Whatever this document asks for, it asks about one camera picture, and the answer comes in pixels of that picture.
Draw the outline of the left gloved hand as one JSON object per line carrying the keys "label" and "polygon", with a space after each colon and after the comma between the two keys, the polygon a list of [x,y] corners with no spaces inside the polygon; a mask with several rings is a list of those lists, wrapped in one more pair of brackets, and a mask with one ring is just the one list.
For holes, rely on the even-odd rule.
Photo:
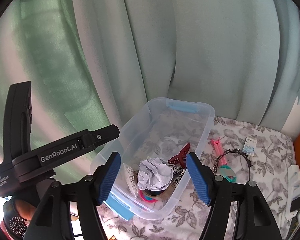
{"label": "left gloved hand", "polygon": [[0,224],[8,239],[23,239],[36,207],[12,197],[3,205],[4,217]]}

